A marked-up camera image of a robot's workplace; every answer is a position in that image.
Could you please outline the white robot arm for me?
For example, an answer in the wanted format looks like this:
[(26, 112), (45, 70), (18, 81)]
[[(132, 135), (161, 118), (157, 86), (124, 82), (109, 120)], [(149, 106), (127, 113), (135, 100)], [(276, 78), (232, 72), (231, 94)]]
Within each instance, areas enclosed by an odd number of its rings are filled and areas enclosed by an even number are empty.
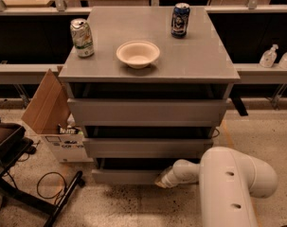
[(154, 183), (162, 188), (199, 184), (203, 227), (258, 227), (251, 199), (272, 196), (278, 174), (263, 160), (233, 148), (215, 147), (198, 164), (176, 161)]

